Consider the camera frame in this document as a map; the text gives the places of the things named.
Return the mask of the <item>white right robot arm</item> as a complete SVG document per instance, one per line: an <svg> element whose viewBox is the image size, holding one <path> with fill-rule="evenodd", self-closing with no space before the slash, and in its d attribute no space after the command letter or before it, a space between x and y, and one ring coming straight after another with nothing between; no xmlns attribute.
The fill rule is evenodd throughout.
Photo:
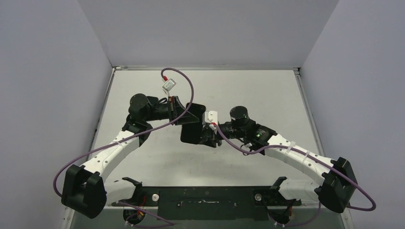
<svg viewBox="0 0 405 229"><path fill-rule="evenodd" d="M256 123L243 106L230 111L231 120L220 124L217 111L206 111L202 124L212 131L215 139L230 142L241 139L248 150L238 148L245 155L262 154L275 158L302 172L311 181L281 178L271 189L271 201L277 205L287 200L318 200L327 209L342 213L358 184L350 162L339 157L334 160L306 150L285 139L276 131Z"/></svg>

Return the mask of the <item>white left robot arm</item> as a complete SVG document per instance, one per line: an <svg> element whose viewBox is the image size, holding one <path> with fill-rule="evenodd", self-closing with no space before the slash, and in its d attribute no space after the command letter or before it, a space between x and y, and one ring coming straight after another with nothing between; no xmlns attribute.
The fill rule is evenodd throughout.
<svg viewBox="0 0 405 229"><path fill-rule="evenodd" d="M157 97L144 94L132 96L126 122L115 139L94 151L94 157L82 165L68 167L61 203L90 219L98 216L107 204L121 200L133 206L139 204L143 194L140 182L124 177L106 183L106 179L154 131L150 121L169 120L171 125L198 124L204 112L205 107L199 104L188 103L184 107L176 96L163 103Z"/></svg>

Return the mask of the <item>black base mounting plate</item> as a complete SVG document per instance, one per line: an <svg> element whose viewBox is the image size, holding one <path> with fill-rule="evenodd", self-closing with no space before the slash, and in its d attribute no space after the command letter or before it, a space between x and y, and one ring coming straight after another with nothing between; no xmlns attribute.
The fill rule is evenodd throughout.
<svg viewBox="0 0 405 229"><path fill-rule="evenodd" d="M275 186L151 187L137 185L132 198L124 203L157 210L168 220L267 221L270 209L286 216L288 207L300 206L301 200L287 200L279 193L280 177Z"/></svg>

